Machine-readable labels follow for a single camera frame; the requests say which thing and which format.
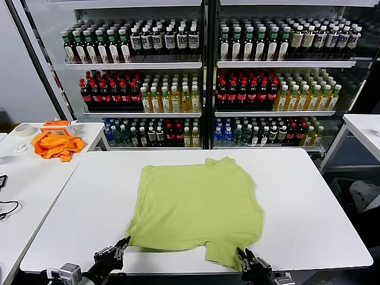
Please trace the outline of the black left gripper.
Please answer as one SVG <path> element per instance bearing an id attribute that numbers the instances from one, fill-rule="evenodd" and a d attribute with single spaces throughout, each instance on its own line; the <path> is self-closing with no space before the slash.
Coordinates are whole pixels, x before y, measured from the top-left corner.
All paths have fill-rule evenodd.
<path id="1" fill-rule="evenodd" d="M 121 270 L 124 265 L 124 250 L 128 246 L 130 239 L 130 236 L 124 237 L 115 246 L 108 246 L 96 252 L 94 254 L 94 265 L 100 268 L 100 271 Z"/>

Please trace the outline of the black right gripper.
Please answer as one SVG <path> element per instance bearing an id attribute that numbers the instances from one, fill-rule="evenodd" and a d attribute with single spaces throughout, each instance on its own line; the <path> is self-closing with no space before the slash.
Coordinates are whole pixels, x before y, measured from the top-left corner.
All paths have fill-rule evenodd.
<path id="1" fill-rule="evenodd" d="M 242 268 L 242 280 L 247 283 L 271 283 L 272 267 L 246 248 L 245 252 L 237 247 L 237 254 Z"/>

